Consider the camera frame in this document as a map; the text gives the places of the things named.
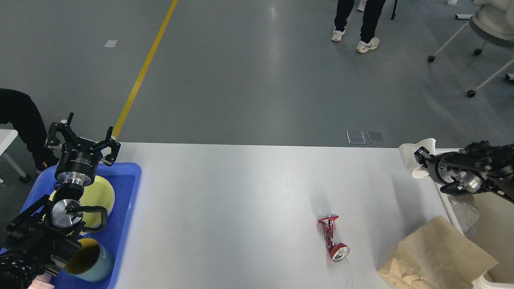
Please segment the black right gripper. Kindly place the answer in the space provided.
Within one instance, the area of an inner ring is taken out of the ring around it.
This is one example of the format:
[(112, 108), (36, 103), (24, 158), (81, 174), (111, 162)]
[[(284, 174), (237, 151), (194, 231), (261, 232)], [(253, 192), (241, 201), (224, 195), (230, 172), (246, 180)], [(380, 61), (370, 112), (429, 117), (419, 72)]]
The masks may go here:
[(441, 185), (440, 192), (448, 195), (479, 193), (482, 178), (466, 168), (461, 168), (453, 159), (457, 155), (430, 155), (426, 147), (414, 152), (415, 161), (420, 167), (427, 167), (429, 176)]

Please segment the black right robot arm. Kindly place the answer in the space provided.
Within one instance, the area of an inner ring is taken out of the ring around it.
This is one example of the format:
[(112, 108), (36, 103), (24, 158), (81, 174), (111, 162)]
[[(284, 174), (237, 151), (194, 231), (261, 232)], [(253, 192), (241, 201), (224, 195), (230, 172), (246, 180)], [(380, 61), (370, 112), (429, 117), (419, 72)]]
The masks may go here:
[(418, 146), (414, 158), (441, 185), (440, 192), (464, 196), (492, 192), (514, 202), (513, 144), (491, 146), (488, 141), (472, 142), (458, 151), (433, 155)]

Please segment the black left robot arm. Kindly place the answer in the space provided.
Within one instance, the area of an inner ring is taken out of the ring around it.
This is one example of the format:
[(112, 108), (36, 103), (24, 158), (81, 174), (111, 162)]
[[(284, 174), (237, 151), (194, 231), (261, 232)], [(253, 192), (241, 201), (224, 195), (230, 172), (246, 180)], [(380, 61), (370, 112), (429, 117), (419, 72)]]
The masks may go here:
[(53, 122), (45, 147), (61, 149), (53, 199), (48, 194), (35, 201), (11, 221), (1, 254), (2, 289), (27, 289), (37, 276), (58, 275), (81, 248), (82, 232), (101, 232), (108, 224), (108, 209), (80, 203), (84, 189), (95, 181), (100, 162), (112, 166), (121, 143), (112, 135), (95, 142), (78, 137), (68, 119)]

